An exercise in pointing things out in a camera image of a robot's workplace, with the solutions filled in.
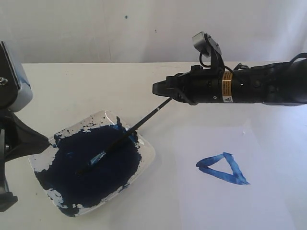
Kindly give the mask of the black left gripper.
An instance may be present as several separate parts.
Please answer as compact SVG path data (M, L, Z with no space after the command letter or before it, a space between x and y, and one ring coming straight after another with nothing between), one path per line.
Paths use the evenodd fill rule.
M0 111L0 211L17 201L9 189L5 163L23 156L40 154L49 147L48 138L24 124L13 112Z

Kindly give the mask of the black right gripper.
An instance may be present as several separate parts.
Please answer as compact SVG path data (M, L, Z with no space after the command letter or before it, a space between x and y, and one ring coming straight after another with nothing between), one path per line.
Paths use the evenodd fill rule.
M189 72L167 76L166 80L154 83L152 93L190 105L239 103L242 101L242 80L235 71L194 65Z

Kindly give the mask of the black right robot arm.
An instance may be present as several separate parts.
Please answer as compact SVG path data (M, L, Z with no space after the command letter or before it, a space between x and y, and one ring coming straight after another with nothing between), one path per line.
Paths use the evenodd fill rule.
M307 55L288 62L229 69L219 58L210 68L193 65L189 72L154 83L152 93L180 103L266 104L298 106L307 103Z

